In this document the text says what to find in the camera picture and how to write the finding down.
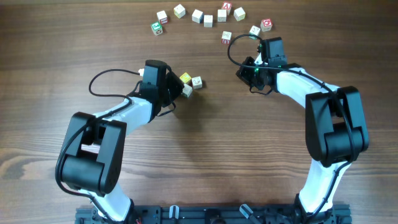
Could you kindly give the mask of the white green wooden block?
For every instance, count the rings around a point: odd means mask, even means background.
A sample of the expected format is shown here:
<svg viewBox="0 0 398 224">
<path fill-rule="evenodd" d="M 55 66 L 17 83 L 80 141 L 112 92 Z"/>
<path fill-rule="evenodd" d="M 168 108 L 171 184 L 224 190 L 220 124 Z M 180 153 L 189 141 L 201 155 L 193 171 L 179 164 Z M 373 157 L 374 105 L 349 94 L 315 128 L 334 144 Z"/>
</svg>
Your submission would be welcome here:
<svg viewBox="0 0 398 224">
<path fill-rule="evenodd" d="M 182 95 L 186 98 L 189 98 L 193 92 L 193 88 L 190 85 L 184 84 Z"/>
</svg>

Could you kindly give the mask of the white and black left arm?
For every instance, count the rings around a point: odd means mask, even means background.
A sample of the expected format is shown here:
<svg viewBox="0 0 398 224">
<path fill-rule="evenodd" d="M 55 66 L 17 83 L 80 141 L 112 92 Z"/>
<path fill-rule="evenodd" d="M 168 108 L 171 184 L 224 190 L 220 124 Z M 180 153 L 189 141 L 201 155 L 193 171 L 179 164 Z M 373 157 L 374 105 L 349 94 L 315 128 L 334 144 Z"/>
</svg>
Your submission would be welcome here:
<svg viewBox="0 0 398 224">
<path fill-rule="evenodd" d="M 125 138 L 136 128 L 163 116 L 174 104 L 183 82 L 160 60 L 146 60 L 133 91 L 123 102 L 101 113 L 77 112 L 70 120 L 56 166 L 55 180 L 66 193 L 86 197 L 91 208 L 79 208 L 76 223 L 142 223 L 145 210 L 135 207 L 118 179 Z"/>
</svg>

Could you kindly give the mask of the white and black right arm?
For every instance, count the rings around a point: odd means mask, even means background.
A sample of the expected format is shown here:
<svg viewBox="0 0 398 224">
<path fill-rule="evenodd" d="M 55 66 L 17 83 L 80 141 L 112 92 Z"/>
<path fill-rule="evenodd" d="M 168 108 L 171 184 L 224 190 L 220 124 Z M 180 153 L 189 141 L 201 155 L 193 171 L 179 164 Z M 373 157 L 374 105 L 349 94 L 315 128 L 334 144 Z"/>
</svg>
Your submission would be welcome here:
<svg viewBox="0 0 398 224">
<path fill-rule="evenodd" d="M 331 210 L 337 186 L 349 166 L 369 146 L 359 90 L 325 83 L 288 63 L 280 37 L 261 39 L 257 58 L 239 63 L 237 76 L 261 94 L 288 96 L 305 109 L 305 142 L 312 161 L 298 204 L 308 220 Z"/>
</svg>

